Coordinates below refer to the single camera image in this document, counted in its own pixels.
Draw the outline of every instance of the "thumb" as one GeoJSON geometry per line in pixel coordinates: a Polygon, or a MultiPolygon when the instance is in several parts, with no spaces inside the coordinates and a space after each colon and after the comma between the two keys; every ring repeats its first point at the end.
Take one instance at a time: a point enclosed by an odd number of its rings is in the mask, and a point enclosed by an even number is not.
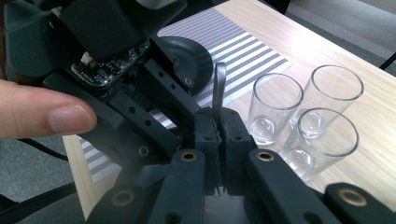
{"type": "Polygon", "coordinates": [[[85,133],[95,125],[91,107],[75,96],[0,80],[0,137],[85,133]]]}

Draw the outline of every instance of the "light wood surface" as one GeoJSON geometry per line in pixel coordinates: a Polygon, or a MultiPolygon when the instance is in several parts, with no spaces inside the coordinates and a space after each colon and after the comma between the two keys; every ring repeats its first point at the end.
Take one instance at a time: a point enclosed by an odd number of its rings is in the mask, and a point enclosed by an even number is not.
{"type": "MultiPolygon", "coordinates": [[[[302,86],[311,72],[323,64],[345,66],[361,77],[364,94],[344,113],[356,125],[360,145],[356,152],[307,185],[323,192],[331,183],[351,183],[396,211],[396,78],[258,1],[231,0],[215,9],[291,61],[293,66],[284,74],[302,86]]],[[[227,107],[238,111],[246,121],[250,97],[251,92],[227,107]]],[[[287,127],[279,141],[267,148],[279,151],[289,133],[287,127]]],[[[116,176],[93,184],[77,138],[66,136],[64,142],[87,217],[105,190],[114,184],[116,176]]]]}

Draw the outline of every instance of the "black plate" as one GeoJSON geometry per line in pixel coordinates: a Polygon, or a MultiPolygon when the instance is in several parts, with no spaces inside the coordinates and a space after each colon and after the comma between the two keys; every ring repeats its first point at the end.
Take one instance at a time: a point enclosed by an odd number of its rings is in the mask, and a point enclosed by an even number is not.
{"type": "Polygon", "coordinates": [[[198,95],[213,75],[213,61],[207,49],[199,43],[179,36],[164,36],[163,42],[179,58],[176,75],[181,80],[191,80],[190,93],[198,95]]]}

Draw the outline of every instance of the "clear glass cup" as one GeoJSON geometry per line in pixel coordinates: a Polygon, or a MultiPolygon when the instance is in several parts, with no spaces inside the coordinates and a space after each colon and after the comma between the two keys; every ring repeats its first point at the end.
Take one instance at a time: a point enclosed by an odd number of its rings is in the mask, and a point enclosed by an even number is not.
{"type": "Polygon", "coordinates": [[[304,99],[290,119],[291,127],[309,108],[325,107],[343,113],[363,92],[363,82],[354,72],[337,65],[320,66],[313,71],[304,88],[304,99]]]}
{"type": "Polygon", "coordinates": [[[279,73],[259,77],[253,86],[247,130],[258,145],[270,145],[303,100],[303,88],[279,73]]]}
{"type": "Polygon", "coordinates": [[[312,108],[299,117],[279,154],[308,181],[353,153],[358,145],[358,131],[347,117],[328,108],[312,108]]]}

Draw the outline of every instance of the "gray striped cloth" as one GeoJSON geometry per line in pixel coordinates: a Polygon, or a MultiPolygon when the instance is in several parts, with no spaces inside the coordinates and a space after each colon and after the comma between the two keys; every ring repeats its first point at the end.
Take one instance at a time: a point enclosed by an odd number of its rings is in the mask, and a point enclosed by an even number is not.
{"type": "MultiPolygon", "coordinates": [[[[213,63],[226,63],[227,80],[223,105],[252,90],[254,81],[259,76],[280,73],[291,66],[284,57],[213,8],[161,29],[158,36],[192,39],[208,50],[213,63]]],[[[213,78],[195,98],[198,105],[211,105],[212,91],[213,78]]],[[[154,112],[152,116],[165,127],[172,125],[172,121],[162,113],[154,112]]],[[[80,138],[80,143],[94,183],[120,170],[117,164],[89,142],[80,138]]]]}

